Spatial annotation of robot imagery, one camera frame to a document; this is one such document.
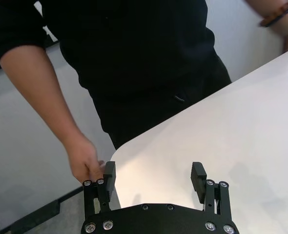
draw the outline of black sweatshirt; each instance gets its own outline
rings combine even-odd
[[[214,35],[205,0],[0,0],[0,58],[21,45],[43,46],[43,26],[60,41],[80,84],[126,94],[210,70]]]

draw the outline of bolt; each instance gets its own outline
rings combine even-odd
[[[92,232],[94,232],[95,231],[95,224],[94,223],[89,223],[89,224],[87,224],[86,226],[85,226],[85,232],[86,233],[92,233]]]
[[[86,180],[85,182],[83,182],[83,184],[84,184],[85,186],[89,186],[89,185],[91,184],[91,181],[90,181],[90,180]]]
[[[113,223],[113,221],[111,221],[111,220],[105,221],[105,222],[103,223],[103,228],[104,228],[104,230],[110,230],[110,229],[113,228],[113,226],[114,226],[114,223]]]
[[[209,230],[209,231],[214,231],[216,230],[216,226],[213,223],[207,222],[205,224],[205,227]]]
[[[222,187],[227,187],[227,183],[225,183],[225,182],[220,182],[220,185],[222,186]]]
[[[214,185],[214,182],[209,179],[209,180],[207,180],[207,184],[208,184],[208,185]]]
[[[143,209],[144,211],[147,211],[147,210],[148,210],[148,208],[149,208],[149,206],[148,206],[148,205],[146,205],[146,204],[142,206],[142,209]]]
[[[98,184],[104,184],[104,179],[98,179],[98,180],[97,180],[97,183],[98,183]]]
[[[173,211],[174,207],[172,205],[167,205],[168,210]]]
[[[225,225],[223,227],[224,231],[227,233],[227,234],[234,234],[235,233],[235,230],[234,228],[232,228],[231,226],[229,225]]]

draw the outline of sleeve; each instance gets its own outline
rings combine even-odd
[[[44,20],[32,1],[0,0],[0,59],[21,45],[43,47]]]

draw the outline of black pants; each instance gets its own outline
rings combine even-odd
[[[229,85],[231,80],[221,60],[216,57],[212,62],[215,64],[209,71],[192,72],[172,84],[130,96],[108,99],[90,93],[102,128],[115,148]]]

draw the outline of black baseboard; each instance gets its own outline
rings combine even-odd
[[[83,191],[83,187],[79,187],[59,199],[41,207],[40,209],[28,214],[27,216],[17,220],[12,225],[1,230],[0,234],[5,234],[11,231],[11,234],[23,234],[26,231],[44,223],[50,218],[56,216],[60,212],[60,204],[63,201],[73,197],[74,195]]]

